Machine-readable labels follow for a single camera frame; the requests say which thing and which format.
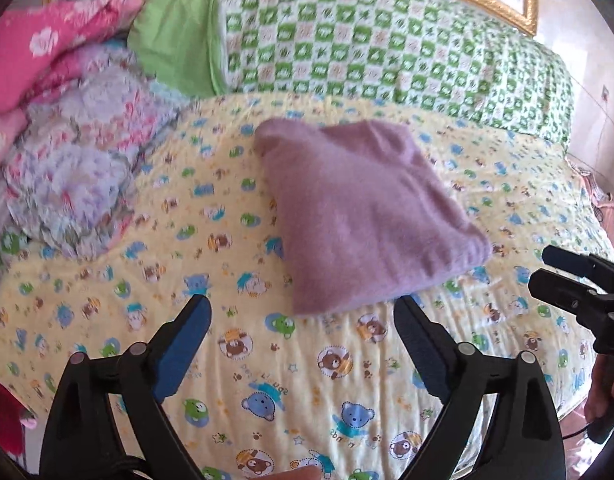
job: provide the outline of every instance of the red fabric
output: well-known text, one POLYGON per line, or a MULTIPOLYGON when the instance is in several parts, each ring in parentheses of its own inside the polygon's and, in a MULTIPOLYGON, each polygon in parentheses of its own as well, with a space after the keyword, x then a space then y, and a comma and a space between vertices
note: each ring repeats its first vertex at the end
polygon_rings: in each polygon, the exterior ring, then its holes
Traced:
POLYGON ((23 405, 0 383, 0 446, 8 453, 20 455, 25 437, 20 424, 23 405))

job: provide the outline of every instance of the pink fabric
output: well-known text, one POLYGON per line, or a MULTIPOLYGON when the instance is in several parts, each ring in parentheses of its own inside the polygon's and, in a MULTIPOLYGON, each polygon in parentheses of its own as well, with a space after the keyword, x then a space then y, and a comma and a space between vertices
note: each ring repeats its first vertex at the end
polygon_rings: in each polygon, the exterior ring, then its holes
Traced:
POLYGON ((296 314, 397 298, 490 255, 487 237, 449 198, 406 126, 271 119, 255 135, 296 314))
POLYGON ((76 88, 85 76, 105 69, 110 60, 121 68, 135 64, 134 54, 118 46, 92 43, 65 52, 32 85, 25 101, 53 103, 70 88, 76 88))
POLYGON ((596 218, 607 233, 609 241, 614 248, 614 197, 611 194, 605 195, 605 193, 600 190, 593 173, 580 170, 580 168, 576 169, 583 178, 584 187, 591 198, 596 218))
POLYGON ((27 123, 27 117, 20 108, 0 114, 0 165, 27 123))
POLYGON ((143 0, 59 0, 0 18, 0 112, 12 110, 63 52, 126 27, 143 0))

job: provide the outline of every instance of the bedding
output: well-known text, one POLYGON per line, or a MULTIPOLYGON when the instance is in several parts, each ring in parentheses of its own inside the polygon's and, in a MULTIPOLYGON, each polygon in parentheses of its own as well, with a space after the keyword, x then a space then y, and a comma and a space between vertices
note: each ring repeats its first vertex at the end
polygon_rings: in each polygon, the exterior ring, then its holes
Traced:
POLYGON ((297 315, 399 298, 491 256, 406 124, 277 118, 256 129, 254 149, 276 200, 297 315))
MULTIPOLYGON (((1 383, 44 417, 72 352, 123 352, 173 319, 191 294, 206 294, 210 333, 164 409, 208 478, 254 478, 308 463, 326 479, 397 478, 440 404, 398 338, 391 301, 293 314, 276 204, 252 151, 256 127, 272 117, 406 124, 494 251, 485 266, 416 300, 458 341, 500 356, 535 352, 560 416, 579 404, 592 335, 532 300, 527 281, 546 244, 612 261, 614 249, 560 147, 382 100, 304 94, 197 104, 143 164, 122 244, 94 262, 67 260, 35 242, 15 251, 10 237, 15 256, 0 287, 1 383)), ((474 463, 492 407, 484 399, 456 475, 474 463)), ((113 410, 127 450, 138 452, 118 397, 113 410)))
POLYGON ((380 98, 568 145, 562 59, 458 0, 195 1, 146 0, 129 38, 148 73, 184 92, 380 98))
POLYGON ((60 0, 3 13, 0 112, 17 107, 57 57, 81 44, 111 38, 129 26, 142 5, 143 0, 60 0))
POLYGON ((120 239, 138 158, 177 117, 133 63, 116 44, 66 54, 34 86, 51 102, 28 107, 30 127, 4 169, 17 225, 65 256, 91 259, 120 239))

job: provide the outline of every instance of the cable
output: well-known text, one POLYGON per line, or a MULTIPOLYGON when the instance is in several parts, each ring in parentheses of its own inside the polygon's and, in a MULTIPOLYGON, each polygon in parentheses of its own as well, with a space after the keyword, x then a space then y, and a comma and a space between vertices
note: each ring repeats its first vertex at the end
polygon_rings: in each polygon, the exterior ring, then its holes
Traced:
POLYGON ((574 436, 578 436, 581 433, 584 433, 587 430, 587 428, 589 428, 590 425, 591 424, 587 424, 582 430, 578 430, 575 433, 571 433, 571 434, 565 435, 564 437, 562 437, 562 440, 567 440, 568 438, 572 438, 574 436))

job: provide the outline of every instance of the purple towel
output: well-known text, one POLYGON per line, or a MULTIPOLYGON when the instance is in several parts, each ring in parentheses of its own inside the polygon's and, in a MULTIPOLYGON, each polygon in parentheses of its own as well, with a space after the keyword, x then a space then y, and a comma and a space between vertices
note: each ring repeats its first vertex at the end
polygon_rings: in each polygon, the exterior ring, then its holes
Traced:
POLYGON ((271 119, 255 148, 276 198, 296 314, 397 298, 490 255, 404 125, 271 119))

